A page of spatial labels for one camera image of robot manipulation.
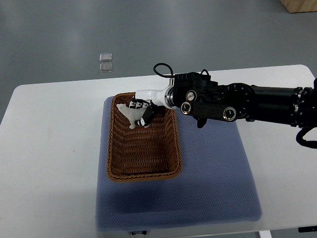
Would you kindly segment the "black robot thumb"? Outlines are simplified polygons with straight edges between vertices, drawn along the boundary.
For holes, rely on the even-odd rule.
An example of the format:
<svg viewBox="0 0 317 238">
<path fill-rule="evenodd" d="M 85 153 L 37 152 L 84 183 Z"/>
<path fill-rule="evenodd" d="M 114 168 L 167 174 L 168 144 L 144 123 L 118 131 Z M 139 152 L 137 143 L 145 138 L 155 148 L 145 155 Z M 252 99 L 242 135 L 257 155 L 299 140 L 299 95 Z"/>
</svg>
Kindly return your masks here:
<svg viewBox="0 0 317 238">
<path fill-rule="evenodd" d="M 150 123 L 153 121 L 157 114 L 157 106 L 151 105 L 146 108 L 145 112 L 143 113 L 142 117 L 138 120 L 138 125 L 142 127 L 148 127 Z"/>
</svg>

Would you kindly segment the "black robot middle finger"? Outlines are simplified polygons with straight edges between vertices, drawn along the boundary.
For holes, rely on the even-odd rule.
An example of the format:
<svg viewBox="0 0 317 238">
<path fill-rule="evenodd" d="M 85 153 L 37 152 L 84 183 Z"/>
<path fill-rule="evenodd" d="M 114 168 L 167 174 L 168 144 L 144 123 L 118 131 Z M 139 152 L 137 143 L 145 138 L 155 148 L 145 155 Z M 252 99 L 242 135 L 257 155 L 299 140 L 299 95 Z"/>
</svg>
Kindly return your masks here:
<svg viewBox="0 0 317 238">
<path fill-rule="evenodd" d="M 143 107 L 143 102 L 142 101 L 137 101 L 135 109 L 140 109 L 142 107 Z"/>
</svg>

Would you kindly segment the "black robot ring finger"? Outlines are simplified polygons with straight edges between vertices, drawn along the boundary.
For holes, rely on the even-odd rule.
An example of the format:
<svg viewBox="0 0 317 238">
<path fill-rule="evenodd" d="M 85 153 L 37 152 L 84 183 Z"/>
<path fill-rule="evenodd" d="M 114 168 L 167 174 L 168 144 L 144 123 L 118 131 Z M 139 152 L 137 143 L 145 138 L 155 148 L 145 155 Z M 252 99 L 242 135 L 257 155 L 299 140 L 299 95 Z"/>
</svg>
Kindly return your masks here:
<svg viewBox="0 0 317 238">
<path fill-rule="evenodd" d="M 135 98 L 132 98 L 129 103 L 129 108 L 136 108 L 137 106 L 137 100 Z"/>
</svg>

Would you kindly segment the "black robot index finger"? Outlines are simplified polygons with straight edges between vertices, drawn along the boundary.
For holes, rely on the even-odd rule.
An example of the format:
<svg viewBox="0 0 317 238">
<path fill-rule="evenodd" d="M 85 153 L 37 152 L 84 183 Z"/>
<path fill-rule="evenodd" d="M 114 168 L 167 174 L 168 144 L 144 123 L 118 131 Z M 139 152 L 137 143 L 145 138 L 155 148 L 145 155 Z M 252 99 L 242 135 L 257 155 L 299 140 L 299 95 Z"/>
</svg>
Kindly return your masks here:
<svg viewBox="0 0 317 238">
<path fill-rule="evenodd" d="M 142 108 L 151 108 L 151 102 L 143 101 L 142 102 Z"/>
</svg>

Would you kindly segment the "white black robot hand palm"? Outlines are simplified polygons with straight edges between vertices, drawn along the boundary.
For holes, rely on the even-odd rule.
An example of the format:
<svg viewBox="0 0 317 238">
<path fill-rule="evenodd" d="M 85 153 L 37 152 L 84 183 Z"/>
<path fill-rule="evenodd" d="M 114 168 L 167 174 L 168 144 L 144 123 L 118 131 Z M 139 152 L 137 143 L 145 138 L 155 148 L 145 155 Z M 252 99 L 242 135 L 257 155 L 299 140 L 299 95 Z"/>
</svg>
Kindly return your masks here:
<svg viewBox="0 0 317 238">
<path fill-rule="evenodd" d="M 170 88 L 164 88 L 163 90 L 138 90 L 135 93 L 135 99 L 149 101 L 156 106 L 171 108 L 171 105 L 167 102 L 169 90 Z"/>
</svg>

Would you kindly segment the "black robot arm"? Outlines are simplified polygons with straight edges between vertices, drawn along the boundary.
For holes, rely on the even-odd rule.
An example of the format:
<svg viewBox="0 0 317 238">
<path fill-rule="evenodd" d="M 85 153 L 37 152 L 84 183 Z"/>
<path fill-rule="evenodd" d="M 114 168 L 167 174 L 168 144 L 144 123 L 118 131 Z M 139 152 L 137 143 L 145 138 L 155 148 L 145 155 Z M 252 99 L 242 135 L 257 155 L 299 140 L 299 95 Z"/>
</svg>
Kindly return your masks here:
<svg viewBox="0 0 317 238">
<path fill-rule="evenodd" d="M 184 115 L 192 116 L 202 128 L 208 119 L 232 122 L 265 121 L 299 127 L 298 144 L 317 147 L 316 141 L 304 136 L 317 126 L 317 88 L 259 87 L 244 83 L 219 85 L 212 81 L 206 69 L 166 76 L 170 83 L 163 90 L 140 90 L 132 97 L 129 107 L 144 108 L 135 122 L 148 126 L 159 106 L 179 108 Z"/>
</svg>

